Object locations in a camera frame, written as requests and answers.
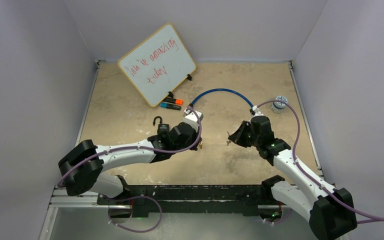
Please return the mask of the black padlock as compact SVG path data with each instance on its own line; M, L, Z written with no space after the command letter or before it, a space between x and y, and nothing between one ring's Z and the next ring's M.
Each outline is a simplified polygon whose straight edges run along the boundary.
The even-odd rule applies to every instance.
M157 135L166 135L170 132L170 125L168 123L163 122L163 118L161 116L155 116L152 122L152 125L155 126L157 120L159 120L157 126Z

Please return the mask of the blue cable lock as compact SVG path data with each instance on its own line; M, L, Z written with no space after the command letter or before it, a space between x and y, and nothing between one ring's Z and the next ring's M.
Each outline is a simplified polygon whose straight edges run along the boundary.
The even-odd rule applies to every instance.
M202 98L203 96L205 96L207 94L214 93L214 92L227 92L227 93L234 94L234 95L240 97L241 99L243 99L250 106L250 108L252 108L254 106L252 104L252 102L247 97L245 97L243 94L241 94L241 93L239 93L239 92L237 92L235 90L228 89L228 88L214 88L214 89L210 89L210 90L204 91L204 92L200 93L198 96L196 96L188 106L189 107L193 107L195 105L195 103L200 98Z

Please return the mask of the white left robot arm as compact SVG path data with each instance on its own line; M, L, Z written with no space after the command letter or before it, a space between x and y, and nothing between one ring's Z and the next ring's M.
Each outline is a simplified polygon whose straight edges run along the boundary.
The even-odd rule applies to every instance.
M61 180L69 196L91 191L110 197L118 205L129 199L127 184L121 177L104 172L132 164L152 164L170 159L187 150L197 150L201 141L200 123L181 122L168 133L159 133L131 144L95 145L91 139L83 140L59 162Z

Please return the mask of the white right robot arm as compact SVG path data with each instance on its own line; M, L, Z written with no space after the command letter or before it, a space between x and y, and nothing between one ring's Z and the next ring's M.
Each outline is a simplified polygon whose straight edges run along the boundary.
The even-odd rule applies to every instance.
M263 159L292 180L293 184L286 180L269 184L261 189L260 196L268 204L277 200L288 205L308 221L317 239L335 240L357 228L356 214L338 203L353 207L351 193L336 189L294 159L291 147L275 137L268 117L256 115L243 121L228 140L244 148L255 147Z

